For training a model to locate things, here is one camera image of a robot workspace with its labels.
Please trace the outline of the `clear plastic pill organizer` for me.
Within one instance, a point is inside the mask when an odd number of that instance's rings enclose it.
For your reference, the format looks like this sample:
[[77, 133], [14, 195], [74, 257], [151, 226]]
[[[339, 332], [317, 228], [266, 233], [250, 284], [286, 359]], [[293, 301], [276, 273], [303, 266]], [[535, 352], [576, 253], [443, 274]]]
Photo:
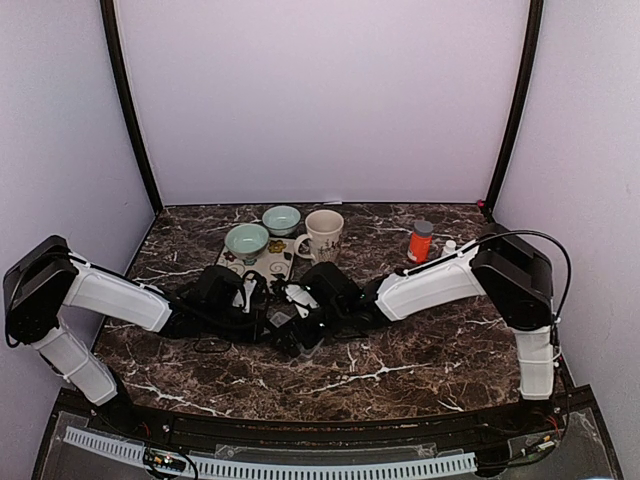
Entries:
[[268, 321], [270, 344], [291, 358], [312, 351], [323, 340], [324, 328], [316, 315], [289, 316], [277, 311]]

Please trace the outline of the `orange pill bottle grey cap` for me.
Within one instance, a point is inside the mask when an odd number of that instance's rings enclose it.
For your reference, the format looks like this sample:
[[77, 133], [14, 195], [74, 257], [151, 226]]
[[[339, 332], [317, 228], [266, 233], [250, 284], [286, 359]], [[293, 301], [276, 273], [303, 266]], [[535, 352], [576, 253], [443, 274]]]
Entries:
[[434, 226], [430, 221], [415, 220], [411, 233], [407, 257], [416, 264], [428, 260]]

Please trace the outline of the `small white pill bottle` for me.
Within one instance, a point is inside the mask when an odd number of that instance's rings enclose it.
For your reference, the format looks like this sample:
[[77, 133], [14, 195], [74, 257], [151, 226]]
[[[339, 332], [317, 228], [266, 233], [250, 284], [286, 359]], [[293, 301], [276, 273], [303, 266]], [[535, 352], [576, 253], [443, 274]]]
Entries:
[[457, 250], [457, 243], [454, 240], [447, 240], [442, 247], [441, 257], [449, 256], [455, 253]]

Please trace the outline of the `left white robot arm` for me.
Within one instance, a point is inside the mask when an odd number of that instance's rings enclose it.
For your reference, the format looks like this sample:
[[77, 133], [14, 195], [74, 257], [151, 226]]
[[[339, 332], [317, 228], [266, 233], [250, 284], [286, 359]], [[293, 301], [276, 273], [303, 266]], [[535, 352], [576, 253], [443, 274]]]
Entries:
[[63, 321], [77, 307], [168, 338], [204, 333], [245, 343], [261, 339], [269, 292], [261, 275], [213, 265], [176, 292], [136, 283], [73, 252], [52, 235], [14, 264], [3, 279], [5, 341], [30, 345], [92, 404], [120, 436], [141, 427], [140, 412], [115, 374]]

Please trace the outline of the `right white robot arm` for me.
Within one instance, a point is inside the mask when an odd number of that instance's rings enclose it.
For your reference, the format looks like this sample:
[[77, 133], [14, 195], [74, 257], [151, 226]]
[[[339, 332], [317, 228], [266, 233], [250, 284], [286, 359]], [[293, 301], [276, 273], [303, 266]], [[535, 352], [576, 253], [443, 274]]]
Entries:
[[278, 280], [273, 291], [295, 306], [292, 339], [306, 347], [343, 329], [372, 330], [418, 312], [470, 297], [487, 297], [516, 337], [520, 396], [510, 424], [534, 432], [549, 416], [554, 390], [557, 315], [549, 258], [525, 241], [527, 231], [490, 224], [461, 248], [411, 269], [399, 269], [359, 287], [334, 263], [313, 266], [297, 282]]

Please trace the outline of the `floral rectangular ceramic plate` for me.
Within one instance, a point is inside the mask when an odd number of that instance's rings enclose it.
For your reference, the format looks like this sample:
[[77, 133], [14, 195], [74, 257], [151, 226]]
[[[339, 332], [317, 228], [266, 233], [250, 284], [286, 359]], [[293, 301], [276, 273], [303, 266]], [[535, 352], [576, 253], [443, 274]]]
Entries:
[[240, 277], [247, 271], [254, 271], [262, 275], [268, 284], [277, 279], [289, 280], [295, 258], [294, 241], [286, 238], [271, 238], [267, 248], [251, 265], [246, 265], [241, 259], [224, 247], [217, 258], [217, 265], [226, 267]]

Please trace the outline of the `light green ceramic bowl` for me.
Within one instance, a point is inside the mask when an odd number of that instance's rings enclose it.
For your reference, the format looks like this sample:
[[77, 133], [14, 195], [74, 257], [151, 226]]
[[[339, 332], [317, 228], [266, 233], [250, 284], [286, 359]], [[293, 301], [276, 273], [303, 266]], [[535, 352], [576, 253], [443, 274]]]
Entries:
[[233, 227], [224, 239], [227, 250], [245, 265], [255, 264], [268, 243], [268, 230], [261, 225], [249, 223]]

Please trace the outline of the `cream ceramic mug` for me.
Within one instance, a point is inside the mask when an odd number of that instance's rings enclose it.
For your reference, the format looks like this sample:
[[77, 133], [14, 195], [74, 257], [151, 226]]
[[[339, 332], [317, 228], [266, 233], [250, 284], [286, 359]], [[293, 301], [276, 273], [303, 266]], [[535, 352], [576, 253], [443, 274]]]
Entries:
[[294, 242], [294, 253], [313, 264], [335, 262], [340, 252], [344, 218], [334, 210], [321, 209], [305, 219], [306, 232]]

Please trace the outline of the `blue striped ceramic bowl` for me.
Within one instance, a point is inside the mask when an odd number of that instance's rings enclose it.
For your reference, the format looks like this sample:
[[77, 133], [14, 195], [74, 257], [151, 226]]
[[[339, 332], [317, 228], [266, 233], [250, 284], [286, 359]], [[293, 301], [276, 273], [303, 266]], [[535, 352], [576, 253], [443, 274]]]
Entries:
[[299, 210], [288, 205], [271, 207], [262, 215], [262, 223], [273, 237], [286, 237], [293, 234], [300, 221]]

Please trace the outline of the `black front rail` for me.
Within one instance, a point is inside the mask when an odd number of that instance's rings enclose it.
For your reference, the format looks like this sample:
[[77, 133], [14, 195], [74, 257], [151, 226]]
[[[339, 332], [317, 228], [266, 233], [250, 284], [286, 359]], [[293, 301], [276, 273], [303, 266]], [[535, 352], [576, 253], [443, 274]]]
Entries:
[[380, 421], [285, 422], [247, 420], [171, 412], [134, 406], [138, 427], [130, 435], [154, 444], [209, 450], [224, 444], [274, 449], [405, 446], [484, 448], [502, 445], [519, 435], [564, 426], [566, 404], [558, 397], [542, 402], [519, 401], [481, 410]]

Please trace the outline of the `left black frame post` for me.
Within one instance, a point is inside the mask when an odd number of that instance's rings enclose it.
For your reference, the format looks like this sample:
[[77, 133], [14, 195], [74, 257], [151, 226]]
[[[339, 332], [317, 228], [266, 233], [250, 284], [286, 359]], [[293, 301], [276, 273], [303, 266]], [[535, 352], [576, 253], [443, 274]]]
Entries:
[[99, 4], [112, 75], [115, 82], [121, 112], [148, 201], [154, 215], [157, 216], [163, 211], [164, 205], [152, 172], [151, 163], [144, 145], [142, 131], [134, 105], [134, 99], [125, 65], [124, 52], [119, 35], [116, 4], [112, 0], [100, 0]]

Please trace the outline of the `black frame post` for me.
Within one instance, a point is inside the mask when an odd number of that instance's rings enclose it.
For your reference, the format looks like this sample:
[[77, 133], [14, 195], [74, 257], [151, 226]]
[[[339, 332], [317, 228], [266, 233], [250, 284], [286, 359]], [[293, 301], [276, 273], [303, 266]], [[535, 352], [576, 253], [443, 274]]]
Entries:
[[115, 82], [121, 112], [148, 201], [154, 215], [157, 216], [163, 211], [164, 205], [152, 172], [151, 163], [144, 145], [142, 131], [134, 105], [134, 99], [125, 65], [124, 52], [119, 35], [116, 4], [112, 0], [100, 0], [99, 4], [112, 75]]
[[494, 210], [497, 206], [515, 147], [533, 72], [543, 11], [543, 0], [531, 0], [529, 2], [522, 53], [503, 139], [485, 198], [477, 202], [487, 222], [494, 221]]

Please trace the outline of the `right black frame post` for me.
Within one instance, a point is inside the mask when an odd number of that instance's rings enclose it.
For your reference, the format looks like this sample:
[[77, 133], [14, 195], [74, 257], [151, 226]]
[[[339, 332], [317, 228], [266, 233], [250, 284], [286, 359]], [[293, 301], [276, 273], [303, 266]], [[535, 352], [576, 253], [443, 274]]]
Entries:
[[485, 198], [477, 202], [487, 222], [494, 221], [494, 210], [497, 206], [515, 147], [533, 72], [543, 11], [543, 0], [531, 0], [529, 2], [522, 53], [503, 139]]

